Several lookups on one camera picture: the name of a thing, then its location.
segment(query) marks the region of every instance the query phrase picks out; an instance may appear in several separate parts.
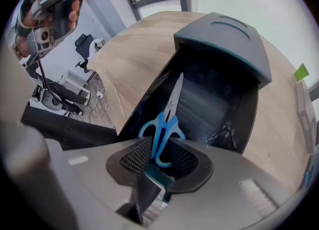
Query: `floor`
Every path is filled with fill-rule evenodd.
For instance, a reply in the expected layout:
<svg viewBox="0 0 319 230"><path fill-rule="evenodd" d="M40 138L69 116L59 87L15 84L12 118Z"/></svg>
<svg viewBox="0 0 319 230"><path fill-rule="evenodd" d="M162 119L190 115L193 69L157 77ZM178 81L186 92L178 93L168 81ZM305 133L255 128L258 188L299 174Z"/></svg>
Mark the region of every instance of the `floor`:
<svg viewBox="0 0 319 230"><path fill-rule="evenodd" d="M93 77L86 89L91 92L90 101L87 106L78 105L82 109L83 115L79 116L71 114L70 117L82 122L115 129L111 116L110 104L108 103L107 92L98 75ZM96 95L98 91L102 92L102 98L98 98Z"/></svg>
<svg viewBox="0 0 319 230"><path fill-rule="evenodd" d="M145 228L148 228L159 217L161 212L168 206L162 201L164 193L165 191L162 190L155 201L151 204L151 206L149 206L149 208L142 214L143 226Z"/></svg>

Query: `green sticker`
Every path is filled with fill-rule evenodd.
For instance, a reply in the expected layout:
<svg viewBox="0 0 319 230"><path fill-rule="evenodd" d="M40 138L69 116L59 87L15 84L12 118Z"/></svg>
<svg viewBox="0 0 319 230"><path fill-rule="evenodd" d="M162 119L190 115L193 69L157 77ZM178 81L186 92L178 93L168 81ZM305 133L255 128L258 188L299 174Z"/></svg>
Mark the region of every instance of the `green sticker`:
<svg viewBox="0 0 319 230"><path fill-rule="evenodd" d="M304 79L306 76L309 76L307 68L305 67L304 64L301 64L300 67L295 72L295 77L296 77L297 81L300 81L300 80Z"/></svg>

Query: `wooden tabletop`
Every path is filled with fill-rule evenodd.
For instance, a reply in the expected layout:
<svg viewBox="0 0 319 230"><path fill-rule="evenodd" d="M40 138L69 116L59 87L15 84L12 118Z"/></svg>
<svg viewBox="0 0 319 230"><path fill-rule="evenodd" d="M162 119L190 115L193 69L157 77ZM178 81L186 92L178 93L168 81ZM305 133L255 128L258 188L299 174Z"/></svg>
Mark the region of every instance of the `wooden tabletop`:
<svg viewBox="0 0 319 230"><path fill-rule="evenodd" d="M175 53L173 34L204 16L158 12L110 40L89 62L102 79L117 133ZM294 67L262 37L273 81L259 91L256 119L243 156L291 192L299 187L308 163L297 117Z"/></svg>

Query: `hand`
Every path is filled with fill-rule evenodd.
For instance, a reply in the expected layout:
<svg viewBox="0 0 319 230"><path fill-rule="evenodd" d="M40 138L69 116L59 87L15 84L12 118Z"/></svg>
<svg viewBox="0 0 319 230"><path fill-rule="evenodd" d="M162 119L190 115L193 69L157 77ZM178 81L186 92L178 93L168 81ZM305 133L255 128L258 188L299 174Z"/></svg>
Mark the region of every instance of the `hand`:
<svg viewBox="0 0 319 230"><path fill-rule="evenodd" d="M80 1L75 0L72 4L72 12L69 15L71 28L74 26L74 23L78 19L78 11L79 10L80 10ZM31 10L26 14L26 16L22 22L23 22L23 25L26 27L34 27L38 23L37 20L32 19ZM50 20L48 18L44 20L44 26L45 27L50 26ZM21 53L23 56L28 56L30 54L25 37L17 36L16 40L15 40L15 44L16 44L16 47L17 47L19 53Z"/></svg>

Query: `cable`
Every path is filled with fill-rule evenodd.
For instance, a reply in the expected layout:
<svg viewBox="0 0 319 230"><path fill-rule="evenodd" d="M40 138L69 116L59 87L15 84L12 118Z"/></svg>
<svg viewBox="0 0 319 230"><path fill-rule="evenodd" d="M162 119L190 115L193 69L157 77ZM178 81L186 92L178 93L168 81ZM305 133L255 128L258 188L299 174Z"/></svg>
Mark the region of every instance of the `cable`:
<svg viewBox="0 0 319 230"><path fill-rule="evenodd" d="M101 91L99 91L99 87L97 86L95 80L93 80L93 82L94 82L94 84L96 86L96 89L97 89L97 93L96 94L98 94L99 92L102 93L103 90L105 90L105 88L103 88ZM106 103L104 108L105 108L106 111L108 111L110 109L110 102Z"/></svg>
<svg viewBox="0 0 319 230"><path fill-rule="evenodd" d="M57 96L50 88L48 82L46 81L46 77L45 77L45 73L44 73L44 70L43 70L43 67L42 67L42 63L41 63L41 60L38 61L39 63L39 67L40 67L40 71L41 71L41 74L42 74L42 77L43 77L43 82L44 82L44 86L45 88L49 91L49 93L53 96L54 99L56 99L58 102L60 102L66 109L65 113L63 114L63 116L65 116L67 113L69 113L69 107L68 105L66 105L65 102L63 102L59 96Z"/></svg>
<svg viewBox="0 0 319 230"><path fill-rule="evenodd" d="M92 114L92 112L96 109L96 107L98 106L98 104L99 104L99 97L98 97L98 99L97 99L97 101L96 101L96 105L95 105L94 109L92 109L92 111L91 111L91 113L90 113L90 115L89 115L89 123L91 123L91 120L90 120L91 114Z"/></svg>
<svg viewBox="0 0 319 230"><path fill-rule="evenodd" d="M154 202L157 203L157 204L162 204L163 201L160 199L160 195L158 195L158 196L155 198Z"/></svg>
<svg viewBox="0 0 319 230"><path fill-rule="evenodd" d="M110 109L110 102L108 101L108 103L106 103L106 105L105 105L105 110L109 110Z"/></svg>

